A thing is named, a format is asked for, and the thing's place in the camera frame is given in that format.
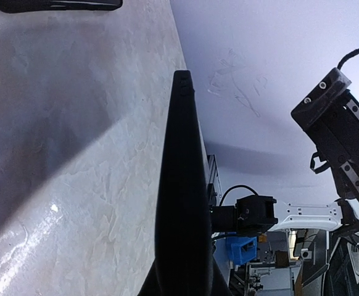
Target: white wall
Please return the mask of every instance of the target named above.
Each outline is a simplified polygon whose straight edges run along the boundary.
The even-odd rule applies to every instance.
[[[308,169],[315,147],[290,112],[359,47],[359,1],[171,0],[171,6],[223,190],[245,183],[278,199],[335,200],[330,172],[315,176]],[[343,72],[359,100],[359,56]]]

